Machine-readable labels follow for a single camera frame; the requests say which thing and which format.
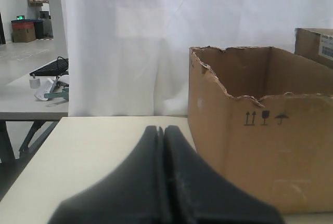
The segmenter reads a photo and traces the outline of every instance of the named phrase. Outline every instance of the gray floor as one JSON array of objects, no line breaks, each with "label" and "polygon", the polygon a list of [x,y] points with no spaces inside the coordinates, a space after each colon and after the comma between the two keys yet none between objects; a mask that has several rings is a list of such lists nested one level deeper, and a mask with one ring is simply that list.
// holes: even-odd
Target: gray floor
[{"label": "gray floor", "polygon": [[[57,58],[52,40],[35,40],[29,43],[8,43],[0,46],[0,93],[6,84],[30,73],[31,71]],[[15,157],[19,156],[19,148],[32,123],[7,122],[7,129]],[[49,124],[36,133],[42,133]]]}]

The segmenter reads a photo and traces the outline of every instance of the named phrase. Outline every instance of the white curtain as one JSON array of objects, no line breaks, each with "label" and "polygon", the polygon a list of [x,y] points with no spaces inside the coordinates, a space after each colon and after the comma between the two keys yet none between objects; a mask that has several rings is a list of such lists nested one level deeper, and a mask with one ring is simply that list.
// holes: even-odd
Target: white curtain
[{"label": "white curtain", "polygon": [[190,46],[293,51],[333,0],[66,0],[70,116],[185,115]]}]

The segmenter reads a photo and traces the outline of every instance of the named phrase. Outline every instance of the cardboard box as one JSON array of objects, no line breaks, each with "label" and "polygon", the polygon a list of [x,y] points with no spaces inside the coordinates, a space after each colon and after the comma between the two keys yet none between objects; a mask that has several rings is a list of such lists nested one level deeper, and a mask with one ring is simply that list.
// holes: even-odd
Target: cardboard box
[{"label": "cardboard box", "polygon": [[297,28],[295,54],[333,68],[333,29]]},{"label": "cardboard box", "polygon": [[29,21],[12,21],[14,42],[31,42],[36,40],[35,26]]},{"label": "cardboard box", "polygon": [[190,49],[198,153],[285,214],[333,210],[331,95],[330,68],[282,49]]}]

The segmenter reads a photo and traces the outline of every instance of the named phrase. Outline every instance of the keyboard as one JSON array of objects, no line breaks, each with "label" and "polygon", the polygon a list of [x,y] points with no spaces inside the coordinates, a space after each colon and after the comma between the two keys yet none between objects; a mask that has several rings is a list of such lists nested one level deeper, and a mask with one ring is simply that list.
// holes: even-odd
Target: keyboard
[{"label": "keyboard", "polygon": [[68,70],[68,59],[58,59],[30,73],[35,76],[59,76]]}]

